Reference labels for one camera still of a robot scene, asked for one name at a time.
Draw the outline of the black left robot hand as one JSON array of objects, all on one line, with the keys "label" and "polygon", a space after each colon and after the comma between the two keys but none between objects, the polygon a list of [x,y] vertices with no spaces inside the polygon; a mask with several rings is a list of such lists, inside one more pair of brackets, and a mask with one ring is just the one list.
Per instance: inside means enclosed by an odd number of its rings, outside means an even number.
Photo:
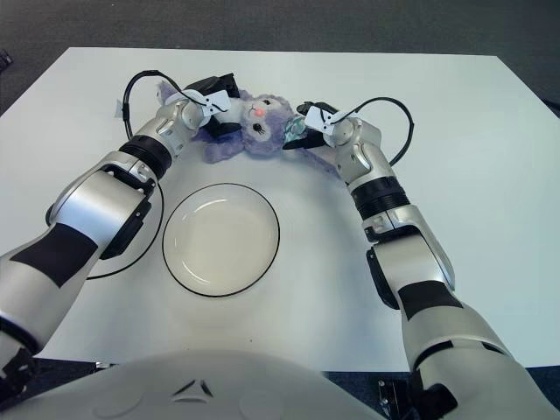
[{"label": "black left robot hand", "polygon": [[[203,95],[210,95],[221,90],[225,90],[230,99],[240,99],[240,91],[237,87],[233,73],[227,73],[222,76],[211,76],[203,80],[198,80],[185,87],[193,89]],[[213,115],[209,122],[204,126],[205,131],[214,139],[241,129],[238,122],[223,122]]]}]

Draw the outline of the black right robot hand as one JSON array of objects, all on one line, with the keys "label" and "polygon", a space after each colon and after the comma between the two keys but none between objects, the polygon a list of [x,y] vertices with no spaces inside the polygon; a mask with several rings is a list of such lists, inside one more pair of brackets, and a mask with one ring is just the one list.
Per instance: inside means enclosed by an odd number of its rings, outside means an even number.
[{"label": "black right robot hand", "polygon": [[314,149],[327,146],[324,134],[305,125],[305,118],[311,107],[317,107],[323,112],[323,119],[332,116],[338,110],[325,102],[305,101],[297,106],[297,113],[286,123],[283,131],[283,149]]}]

